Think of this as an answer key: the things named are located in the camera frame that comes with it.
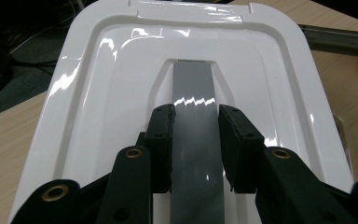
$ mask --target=screw hole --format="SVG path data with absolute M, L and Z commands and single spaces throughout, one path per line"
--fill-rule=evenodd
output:
M 290 158 L 290 153 L 288 153 L 287 151 L 282 150 L 282 149 L 273 149 L 272 154 L 274 154 L 274 156 L 281 158 L 281 159 L 289 159 Z
M 126 151 L 126 157 L 133 159 L 142 156 L 142 150 L 138 148 L 132 148 Z
M 63 198 L 67 193 L 68 193 L 68 186 L 64 184 L 53 186 L 47 189 L 42 194 L 42 200 L 48 203 L 55 202 Z
M 122 222 L 130 218 L 131 210 L 129 208 L 119 208 L 113 214 L 115 221 Z

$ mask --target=gray strip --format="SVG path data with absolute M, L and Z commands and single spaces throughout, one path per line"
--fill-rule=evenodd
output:
M 223 168 L 211 65 L 173 65 L 172 224 L 223 224 Z

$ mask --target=wooden surface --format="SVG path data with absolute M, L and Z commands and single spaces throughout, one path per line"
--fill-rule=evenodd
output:
M 275 7 L 297 23 L 358 31 L 358 20 L 309 0 L 252 2 Z M 247 3 L 237 0 L 232 4 Z M 324 52 L 313 52 L 313 56 L 358 180 L 358 58 Z M 0 223 L 7 223 L 45 96 L 42 93 L 0 114 Z

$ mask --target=brass screw insert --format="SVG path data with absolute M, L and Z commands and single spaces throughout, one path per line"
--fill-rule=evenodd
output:
M 63 198 L 67 193 L 68 186 L 64 184 L 56 185 L 49 188 L 42 194 L 42 200 L 48 203 L 55 202 Z
M 272 154 L 281 159 L 289 159 L 291 157 L 290 153 L 283 149 L 272 149 Z
M 132 148 L 126 151 L 126 157 L 130 159 L 141 157 L 142 154 L 142 150 L 138 148 Z

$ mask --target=plastic container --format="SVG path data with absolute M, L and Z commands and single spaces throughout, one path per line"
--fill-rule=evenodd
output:
M 82 10 L 62 48 L 10 219 L 39 186 L 81 186 L 106 175 L 135 144 L 153 108 L 172 103 L 172 64 L 212 65 L 218 104 L 243 111 L 267 146 L 292 149 L 323 182 L 349 191 L 351 171 L 306 38 L 280 11 L 101 0 Z M 225 179 L 226 223 L 258 223 L 253 195 Z M 169 223 L 170 194 L 154 195 L 154 223 Z

